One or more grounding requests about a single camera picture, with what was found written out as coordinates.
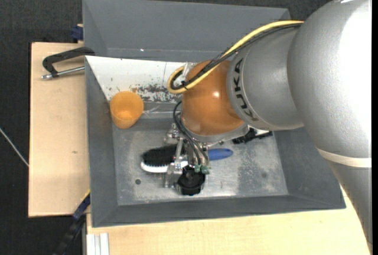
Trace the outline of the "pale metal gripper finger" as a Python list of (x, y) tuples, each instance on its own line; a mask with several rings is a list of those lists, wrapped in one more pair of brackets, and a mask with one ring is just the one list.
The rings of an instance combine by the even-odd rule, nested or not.
[(165, 188), (171, 188), (183, 174), (183, 167), (185, 167), (185, 161), (173, 162), (168, 166), (165, 174)]
[(166, 145), (177, 145), (180, 140), (180, 131), (175, 123), (171, 124), (171, 127), (165, 134), (163, 141)]

